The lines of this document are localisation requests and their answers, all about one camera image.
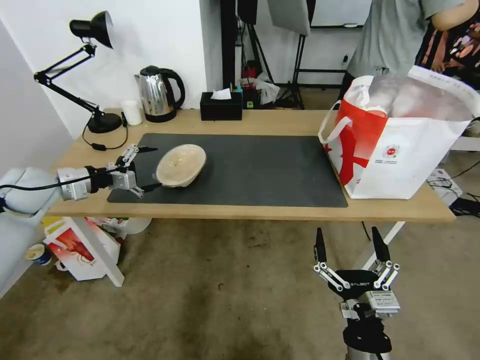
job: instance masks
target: black desk mat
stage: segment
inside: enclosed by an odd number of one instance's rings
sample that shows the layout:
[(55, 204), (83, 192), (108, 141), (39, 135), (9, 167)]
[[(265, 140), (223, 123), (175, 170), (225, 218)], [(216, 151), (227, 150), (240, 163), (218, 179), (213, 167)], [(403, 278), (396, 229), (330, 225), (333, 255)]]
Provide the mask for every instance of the black desk mat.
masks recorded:
[[(156, 186), (153, 174), (170, 149), (196, 144), (206, 163), (188, 187)], [(136, 156), (143, 198), (113, 190), (111, 203), (204, 204), (346, 208), (342, 188), (316, 136), (147, 133), (139, 146), (158, 148)]]

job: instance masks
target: black desk lamp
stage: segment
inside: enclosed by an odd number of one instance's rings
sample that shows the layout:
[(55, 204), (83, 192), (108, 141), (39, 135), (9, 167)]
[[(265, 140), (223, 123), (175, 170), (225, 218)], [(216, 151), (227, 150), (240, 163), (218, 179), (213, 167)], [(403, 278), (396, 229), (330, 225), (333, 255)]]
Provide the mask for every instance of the black desk lamp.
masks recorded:
[[(95, 49), (97, 46), (91, 43), (91, 39), (96, 39), (100, 44), (103, 44), (106, 47), (113, 49), (111, 43), (111, 37), (113, 34), (112, 30), (112, 19), (110, 18), (108, 11), (99, 12), (91, 19), (91, 21), (70, 21), (70, 31), (73, 35), (79, 37), (82, 42), (85, 43), (85, 45), (80, 50), (75, 51), (73, 54), (65, 57), (59, 62), (56, 62), (49, 68), (37, 72), (33, 76), (35, 81), (37, 81), (38, 83), (45, 85), (49, 89), (52, 89), (54, 92), (59, 93), (60, 95), (80, 105), (82, 108), (90, 111), (91, 117), (88, 121), (88, 129), (92, 133), (97, 134), (108, 133), (119, 128), (122, 125), (122, 119), (120, 118), (120, 116), (118, 116), (117, 114), (105, 113), (101, 111), (98, 105), (72, 95), (68, 91), (53, 84), (53, 80), (95, 56)], [(87, 54), (87, 56), (83, 59), (77, 61), (70, 66), (59, 67), (67, 60), (70, 60), (71, 58), (75, 57), (78, 54), (81, 54), (82, 52), (85, 52)]]

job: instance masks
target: wooden table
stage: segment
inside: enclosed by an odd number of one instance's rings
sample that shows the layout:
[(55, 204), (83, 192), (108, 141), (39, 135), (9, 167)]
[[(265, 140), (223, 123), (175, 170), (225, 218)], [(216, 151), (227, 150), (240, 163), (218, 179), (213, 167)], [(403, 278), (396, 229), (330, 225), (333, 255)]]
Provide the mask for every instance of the wooden table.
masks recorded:
[[(55, 169), (81, 168), (86, 165), (104, 167), (107, 163), (115, 161), (128, 144), (138, 144), (146, 133), (316, 136), (326, 113), (323, 110), (244, 110), (242, 121), (213, 122), (201, 121), (198, 110), (181, 110), (176, 118), (169, 122), (144, 121), (140, 125), (129, 127), (126, 145), (117, 150), (106, 152), (93, 150), (80, 137), (55, 164)], [(115, 147), (125, 139), (125, 129), (120, 128), (107, 134), (87, 132), (85, 136), (91, 143)], [(110, 203), (107, 202), (109, 193), (108, 190), (100, 190), (81, 201), (59, 201), (48, 214), (78, 218), (79, 221), (81, 217), (90, 216), (397, 222), (384, 239), (387, 244), (407, 221), (431, 223), (451, 222), (455, 219), (448, 207), (427, 184), (424, 184), (410, 200), (350, 199), (345, 194), (348, 203), (346, 208)], [(102, 252), (101, 246), (95, 247)], [(375, 255), (372, 252), (370, 248), (366, 251), (366, 261), (361, 263), (362, 268), (368, 268), (374, 262)], [(118, 278), (120, 271), (115, 264), (112, 266), (116, 268), (113, 272)]]

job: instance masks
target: lamp base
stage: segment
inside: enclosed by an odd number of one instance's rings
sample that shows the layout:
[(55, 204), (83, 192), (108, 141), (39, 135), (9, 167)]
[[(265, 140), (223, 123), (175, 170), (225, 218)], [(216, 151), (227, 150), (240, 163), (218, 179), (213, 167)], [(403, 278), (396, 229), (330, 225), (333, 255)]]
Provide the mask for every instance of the lamp base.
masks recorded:
[(91, 133), (109, 133), (122, 126), (122, 118), (114, 113), (93, 114), (87, 126)]

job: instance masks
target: power strip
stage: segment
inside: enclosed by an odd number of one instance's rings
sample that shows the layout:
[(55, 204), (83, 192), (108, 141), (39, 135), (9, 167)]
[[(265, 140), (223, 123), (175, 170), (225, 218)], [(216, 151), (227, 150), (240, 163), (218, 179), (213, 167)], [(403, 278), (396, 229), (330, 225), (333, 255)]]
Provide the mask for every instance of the power strip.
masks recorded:
[(427, 179), (427, 183), (441, 197), (442, 201), (450, 206), (462, 194), (462, 189), (453, 180), (450, 175), (442, 168), (437, 167)]

